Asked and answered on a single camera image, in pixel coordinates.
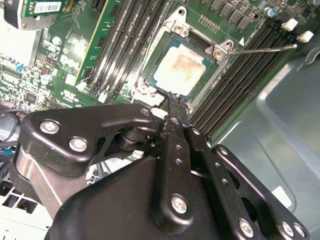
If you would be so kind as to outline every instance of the white sticker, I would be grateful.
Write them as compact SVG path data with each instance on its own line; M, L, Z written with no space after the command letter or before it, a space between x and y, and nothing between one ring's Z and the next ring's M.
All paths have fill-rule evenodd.
M285 190L282 186L278 186L275 190L272 191L272 194L282 203L283 206L289 208L292 205L292 202L288 195L286 194Z
M49 1L49 2L37 2L35 4L34 13L51 13L60 11L61 2L60 1Z

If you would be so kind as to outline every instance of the black metal bracket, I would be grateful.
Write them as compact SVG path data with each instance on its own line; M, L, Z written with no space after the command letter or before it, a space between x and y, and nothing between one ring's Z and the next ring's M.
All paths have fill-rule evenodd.
M189 125L180 101L170 96L161 107L165 117L138 104L123 104L35 112L25 118L13 183L31 184L32 194L47 208L56 198L48 239L103 238L108 226L113 239L144 231L147 239L310 239L302 223L225 146L208 147L206 137ZM44 131L46 121L58 131ZM74 138L86 148L75 150L70 145ZM143 151L143 158L83 185L90 164L134 150ZM89 222L91 214L106 207L113 215L99 214L99 222L107 224L98 229L98 222ZM114 231L115 224L137 222L132 233ZM140 229L146 225L148 230Z

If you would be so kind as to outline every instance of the motherboard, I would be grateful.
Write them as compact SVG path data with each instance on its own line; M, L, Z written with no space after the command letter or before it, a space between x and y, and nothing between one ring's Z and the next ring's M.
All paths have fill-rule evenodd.
M6 14L8 0L0 5L4 108L154 107L174 93L187 103L191 124L212 138L320 25L320 2L312 0L21 4L25 25L18 27ZM287 46L294 47L282 51ZM279 51L244 52L259 49Z

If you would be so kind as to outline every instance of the capacitor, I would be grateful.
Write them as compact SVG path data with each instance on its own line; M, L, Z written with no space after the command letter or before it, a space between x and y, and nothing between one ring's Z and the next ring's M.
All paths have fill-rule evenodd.
M311 6L319 6L320 0L308 0L309 5Z
M274 8L266 7L263 10L263 14L268 18L273 18L276 15L277 11Z
M43 76L41 76L41 78L40 78L40 82L41 82L41 84L43 84L43 85L48 85L49 83L52 82L52 76L50 76L50 75L48 75L48 74L43 75Z
M62 44L61 38L58 36L54 36L51 41L56 46L60 46Z

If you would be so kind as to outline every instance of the black cable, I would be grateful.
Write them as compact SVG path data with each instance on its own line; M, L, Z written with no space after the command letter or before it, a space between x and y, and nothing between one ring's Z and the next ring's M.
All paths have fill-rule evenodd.
M12 117L14 119L14 122L15 122L10 134L8 135L8 137L1 142L1 143L6 143L16 133L16 130L19 127L19 124L20 124L20 119L16 115L11 113L11 112L5 112L5 111L2 110L2 111L0 111L0 114L2 114L2 116L8 115L8 116Z

